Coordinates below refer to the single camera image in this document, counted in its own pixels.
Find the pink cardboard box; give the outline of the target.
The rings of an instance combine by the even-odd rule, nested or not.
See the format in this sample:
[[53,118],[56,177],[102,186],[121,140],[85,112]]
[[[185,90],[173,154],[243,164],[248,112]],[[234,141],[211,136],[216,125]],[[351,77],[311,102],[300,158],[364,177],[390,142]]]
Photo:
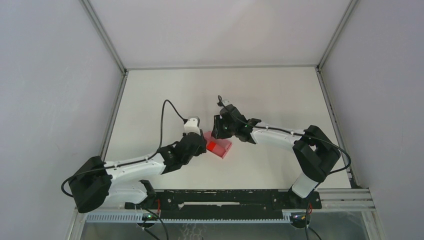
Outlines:
[[206,140],[206,150],[207,150],[207,144],[209,141],[214,141],[217,144],[217,148],[215,148],[214,151],[209,151],[212,154],[218,156],[221,159],[224,159],[225,156],[228,154],[228,152],[230,151],[231,147],[232,147],[232,142],[230,142],[227,139],[216,139],[214,137],[212,137],[212,132],[211,131],[207,131],[203,134],[204,139]]

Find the small orange block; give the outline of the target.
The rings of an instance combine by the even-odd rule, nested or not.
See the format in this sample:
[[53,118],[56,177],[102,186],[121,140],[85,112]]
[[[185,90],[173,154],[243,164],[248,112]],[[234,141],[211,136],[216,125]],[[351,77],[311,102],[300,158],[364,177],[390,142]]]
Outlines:
[[213,152],[217,148],[217,143],[213,140],[209,141],[206,145],[206,149],[210,152]]

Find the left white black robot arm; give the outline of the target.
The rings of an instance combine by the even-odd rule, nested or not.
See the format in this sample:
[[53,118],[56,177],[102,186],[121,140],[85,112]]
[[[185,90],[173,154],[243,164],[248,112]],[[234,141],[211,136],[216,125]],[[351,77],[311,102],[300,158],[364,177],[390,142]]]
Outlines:
[[117,162],[104,162],[100,156],[94,156],[66,182],[79,213],[124,203],[149,209],[155,205],[157,196],[147,178],[179,170],[193,157],[204,154],[206,144],[203,132],[189,132],[181,140],[159,148],[152,156]]

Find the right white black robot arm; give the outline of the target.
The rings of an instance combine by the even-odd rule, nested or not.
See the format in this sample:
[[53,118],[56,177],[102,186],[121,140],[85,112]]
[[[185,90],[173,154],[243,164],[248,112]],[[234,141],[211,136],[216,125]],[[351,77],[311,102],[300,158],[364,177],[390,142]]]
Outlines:
[[341,157],[341,150],[315,125],[307,129],[271,126],[257,118],[245,118],[230,103],[218,102],[211,135],[215,139],[238,138],[241,142],[269,145],[292,151],[301,173],[290,187],[289,203],[302,208],[310,193],[325,181]]

